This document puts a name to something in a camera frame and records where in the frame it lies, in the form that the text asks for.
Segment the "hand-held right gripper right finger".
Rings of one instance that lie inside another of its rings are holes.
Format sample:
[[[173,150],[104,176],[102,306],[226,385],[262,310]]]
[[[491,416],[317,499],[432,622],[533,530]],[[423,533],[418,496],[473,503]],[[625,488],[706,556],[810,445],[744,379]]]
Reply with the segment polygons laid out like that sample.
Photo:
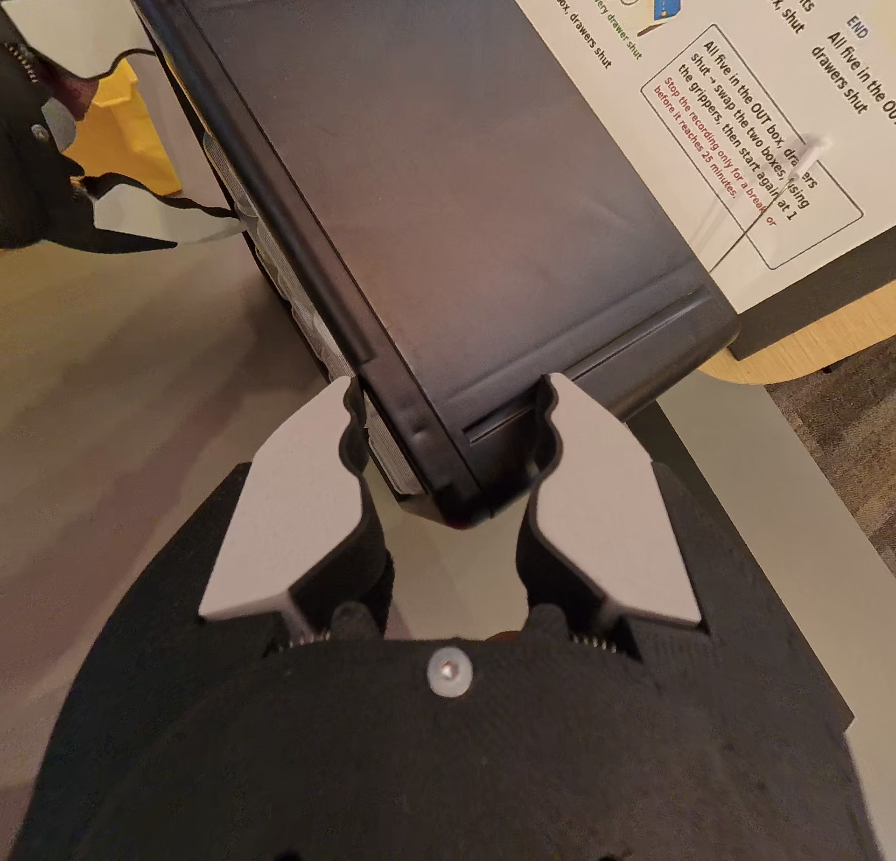
[[[630,620],[694,631],[700,605],[650,455],[570,378],[537,393],[532,487],[517,542],[530,609],[559,609],[573,636]]]

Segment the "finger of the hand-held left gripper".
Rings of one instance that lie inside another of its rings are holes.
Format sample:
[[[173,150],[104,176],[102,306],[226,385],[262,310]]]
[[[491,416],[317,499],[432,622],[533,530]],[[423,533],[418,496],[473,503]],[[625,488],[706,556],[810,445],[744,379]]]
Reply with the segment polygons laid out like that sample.
[[[128,56],[155,55],[131,0],[7,0],[2,9],[28,48],[82,80],[108,76]]]
[[[166,197],[118,173],[84,177],[93,227],[117,250],[169,249],[228,240],[245,231],[228,208],[209,207],[188,197]]]

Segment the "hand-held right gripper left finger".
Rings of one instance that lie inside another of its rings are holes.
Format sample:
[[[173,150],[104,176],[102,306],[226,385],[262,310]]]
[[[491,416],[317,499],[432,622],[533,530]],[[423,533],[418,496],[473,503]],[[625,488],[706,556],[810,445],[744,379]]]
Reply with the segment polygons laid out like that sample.
[[[198,607],[206,621],[276,614],[291,641],[382,639],[392,556],[364,477],[364,395],[341,376],[256,452]]]

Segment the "yellow plastic bin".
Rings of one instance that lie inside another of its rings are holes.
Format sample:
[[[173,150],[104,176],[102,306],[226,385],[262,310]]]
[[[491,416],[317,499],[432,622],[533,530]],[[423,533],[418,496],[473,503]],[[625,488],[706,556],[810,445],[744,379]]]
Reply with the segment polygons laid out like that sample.
[[[183,188],[181,181],[138,84],[137,74],[126,59],[102,78],[65,154],[89,176],[118,173],[158,195],[178,194]]]

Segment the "black drawer cabinet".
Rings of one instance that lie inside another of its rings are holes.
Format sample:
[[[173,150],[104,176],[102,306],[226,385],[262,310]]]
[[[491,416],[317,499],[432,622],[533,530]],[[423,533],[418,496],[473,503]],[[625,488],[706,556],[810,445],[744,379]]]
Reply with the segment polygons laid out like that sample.
[[[466,528],[531,481],[540,378],[628,419],[737,316],[514,0],[131,0],[376,462]]]

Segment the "light wooden board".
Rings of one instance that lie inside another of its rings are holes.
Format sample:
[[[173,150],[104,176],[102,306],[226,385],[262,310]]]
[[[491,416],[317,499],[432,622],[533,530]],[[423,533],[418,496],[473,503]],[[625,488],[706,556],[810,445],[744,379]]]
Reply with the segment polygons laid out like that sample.
[[[894,334],[894,295],[884,286],[743,361],[724,350],[700,372],[732,384],[776,385],[820,371]]]

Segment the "printed instruction sheet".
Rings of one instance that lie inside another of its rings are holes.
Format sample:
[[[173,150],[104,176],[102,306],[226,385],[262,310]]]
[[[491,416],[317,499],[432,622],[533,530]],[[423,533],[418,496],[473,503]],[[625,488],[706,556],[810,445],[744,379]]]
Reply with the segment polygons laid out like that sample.
[[[741,314],[894,226],[895,0],[514,0]]]

